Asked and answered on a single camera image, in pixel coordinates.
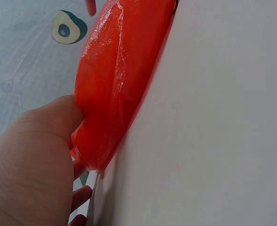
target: avocado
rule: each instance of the avocado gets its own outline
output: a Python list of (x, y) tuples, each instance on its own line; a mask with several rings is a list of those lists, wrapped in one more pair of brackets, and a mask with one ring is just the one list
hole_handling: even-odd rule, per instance
[(53, 39), (61, 44), (73, 44), (85, 37), (88, 28), (86, 23), (73, 13), (59, 10), (53, 19)]

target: white surface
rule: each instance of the white surface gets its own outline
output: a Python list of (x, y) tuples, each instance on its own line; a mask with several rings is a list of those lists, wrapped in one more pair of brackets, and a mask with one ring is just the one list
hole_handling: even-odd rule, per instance
[(180, 2), (116, 166), (99, 225), (277, 226), (277, 0)]

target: plastic wrap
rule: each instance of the plastic wrap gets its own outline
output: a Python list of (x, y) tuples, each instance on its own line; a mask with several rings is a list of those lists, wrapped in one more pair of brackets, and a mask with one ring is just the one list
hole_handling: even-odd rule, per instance
[(85, 119), (73, 155), (90, 170), (114, 155), (139, 105), (175, 0), (108, 0), (79, 61), (75, 98)]

